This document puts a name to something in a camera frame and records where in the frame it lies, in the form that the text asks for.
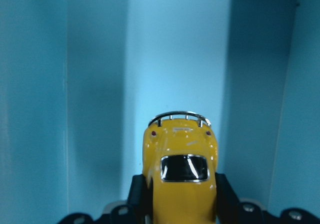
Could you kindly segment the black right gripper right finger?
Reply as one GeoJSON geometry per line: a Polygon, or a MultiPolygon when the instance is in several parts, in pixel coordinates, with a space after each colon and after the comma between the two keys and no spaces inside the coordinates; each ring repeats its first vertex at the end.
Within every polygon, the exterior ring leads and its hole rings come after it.
{"type": "Polygon", "coordinates": [[[217,204],[216,213],[220,223],[238,223],[239,198],[225,174],[215,173],[217,204]]]}

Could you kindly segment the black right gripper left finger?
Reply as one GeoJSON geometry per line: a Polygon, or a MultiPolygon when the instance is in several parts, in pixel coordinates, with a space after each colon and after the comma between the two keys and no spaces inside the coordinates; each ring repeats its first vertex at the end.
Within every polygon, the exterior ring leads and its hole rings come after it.
{"type": "Polygon", "coordinates": [[[148,189],[146,177],[143,174],[132,177],[127,204],[134,211],[138,223],[148,223],[152,218],[153,192],[148,189]]]}

